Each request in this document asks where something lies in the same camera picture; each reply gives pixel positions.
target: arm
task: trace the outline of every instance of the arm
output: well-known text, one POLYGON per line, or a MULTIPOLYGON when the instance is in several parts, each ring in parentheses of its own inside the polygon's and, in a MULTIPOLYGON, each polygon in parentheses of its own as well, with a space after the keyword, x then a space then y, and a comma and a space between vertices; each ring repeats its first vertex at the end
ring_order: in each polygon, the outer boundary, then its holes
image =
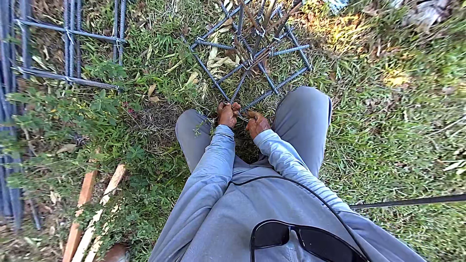
MULTIPOLYGON (((233 104, 233 111, 239 108, 233 104)), ((186 181, 152 250, 150 262, 179 261, 213 205, 225 193, 233 173, 235 143, 229 128, 236 124, 233 111, 229 104, 219 106, 219 125, 212 141, 186 181)))
POLYGON ((254 143, 262 154, 283 177, 299 182, 314 191, 334 210, 353 212, 333 191, 324 185, 308 169, 304 161, 288 142, 282 140, 271 129, 265 130, 254 138, 254 143))
POLYGON ((265 128, 265 130, 257 129, 255 123, 251 122, 253 121, 250 120, 248 125, 251 125, 249 129, 251 136, 254 135, 254 143, 262 154, 268 156, 268 160, 275 170, 283 177, 305 185, 324 199, 353 230, 364 250, 370 252, 373 261, 385 259, 388 261, 425 261, 406 244, 351 210, 332 190, 311 173, 295 148, 282 140, 270 127, 265 128))

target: ground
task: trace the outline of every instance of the ground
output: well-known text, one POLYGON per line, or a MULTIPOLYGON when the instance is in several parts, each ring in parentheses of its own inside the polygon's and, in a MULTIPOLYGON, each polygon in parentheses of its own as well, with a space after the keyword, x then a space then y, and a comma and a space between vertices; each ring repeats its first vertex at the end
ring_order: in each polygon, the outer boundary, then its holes
MULTIPOLYGON (((109 34, 112 5, 86 1, 83 28, 109 34)), ((323 2, 310 1, 290 23, 301 42, 311 44, 307 54, 312 71, 254 110, 273 119, 279 100, 300 85, 328 94, 333 115, 321 179, 350 204, 464 193, 464 6, 452 1, 448 19, 426 33, 403 23, 407 7, 394 10, 384 1, 350 1, 334 16, 323 2), (370 14, 362 12, 367 6, 370 14)), ((36 1, 34 14, 57 23, 60 8, 59 2, 36 1)), ((23 155, 23 174, 9 182, 35 199, 43 229, 35 230, 26 206, 21 232, 12 233, 8 224, 0 227, 0 259, 60 261, 85 172, 99 165, 93 200, 79 218, 83 227, 100 208, 98 200, 116 166, 126 163, 128 173, 104 212, 109 218, 110 208, 121 205, 101 251, 122 242, 133 261, 147 260, 189 176, 174 133, 176 119, 195 108, 214 120, 214 108, 222 101, 179 34, 193 41, 219 14, 209 0, 129 2, 124 68, 107 62, 110 45, 80 38, 83 76, 108 83, 121 77, 122 93, 34 77, 20 82, 20 93, 10 96, 27 104, 15 118, 22 129, 20 140, 3 139, 2 144, 23 155), (199 73, 197 80, 185 85, 193 72, 199 73), (157 98, 149 100, 151 87, 157 98), (56 153, 64 144, 77 147, 56 153)), ((33 35, 47 36, 36 37, 32 45, 35 66, 40 61, 49 70, 62 69, 61 42, 47 42, 57 35, 41 30, 33 35)), ((199 52, 204 61, 208 54, 207 49, 199 52)), ((279 81, 302 63, 291 55, 270 60, 269 66, 279 81)), ((238 78, 226 82, 228 94, 238 78)), ((259 78, 249 82, 237 101, 250 102, 267 90, 264 83, 259 78)), ((257 149, 244 128, 243 122, 235 128, 236 151, 252 162, 257 149)), ((464 204, 450 203, 359 212, 427 260, 439 262, 466 260, 465 210, 464 204)))

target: black sunglasses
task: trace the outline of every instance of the black sunglasses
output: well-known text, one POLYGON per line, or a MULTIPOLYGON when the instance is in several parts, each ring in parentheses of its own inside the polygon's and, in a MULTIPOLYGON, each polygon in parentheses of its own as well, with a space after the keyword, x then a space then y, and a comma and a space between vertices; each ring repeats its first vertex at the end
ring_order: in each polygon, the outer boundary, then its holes
POLYGON ((304 250, 324 261, 367 262, 367 259, 351 245, 328 231, 274 219, 262 221, 254 227, 250 243, 251 262, 255 261, 256 249, 282 246, 288 243, 291 230, 296 232, 304 250))

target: leg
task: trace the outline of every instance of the leg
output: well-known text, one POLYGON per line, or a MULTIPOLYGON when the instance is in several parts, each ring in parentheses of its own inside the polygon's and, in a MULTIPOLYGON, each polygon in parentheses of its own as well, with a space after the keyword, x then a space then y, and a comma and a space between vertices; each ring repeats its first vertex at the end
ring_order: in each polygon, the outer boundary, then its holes
MULTIPOLYGON (((318 177, 332 103, 319 90, 301 86, 280 103, 272 129, 298 151, 313 175, 318 177)), ((252 165, 270 165, 266 156, 252 165)))
MULTIPOLYGON (((176 121, 176 137, 183 154, 185 154, 191 173, 201 160, 206 147, 210 145, 212 140, 210 129, 211 125, 207 118, 198 114, 194 109, 184 111, 176 121), (197 130, 200 134, 196 135, 194 130, 197 130)), ((235 155, 233 167, 249 167, 249 165, 235 155)))

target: wooden board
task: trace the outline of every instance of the wooden board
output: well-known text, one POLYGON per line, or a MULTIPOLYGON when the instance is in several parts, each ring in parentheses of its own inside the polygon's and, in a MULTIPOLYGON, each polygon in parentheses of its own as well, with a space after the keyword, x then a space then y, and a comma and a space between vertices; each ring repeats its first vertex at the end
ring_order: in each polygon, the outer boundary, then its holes
MULTIPOLYGON (((97 170, 87 173, 82 182, 81 192, 79 193, 78 208, 90 200, 94 191, 94 183, 96 181, 97 170)), ((82 213, 82 209, 76 211, 76 217, 82 213)), ((79 241, 81 240, 82 230, 79 229, 79 223, 73 222, 69 230, 68 241, 66 242, 65 252, 63 253, 63 262, 71 262, 79 241)))

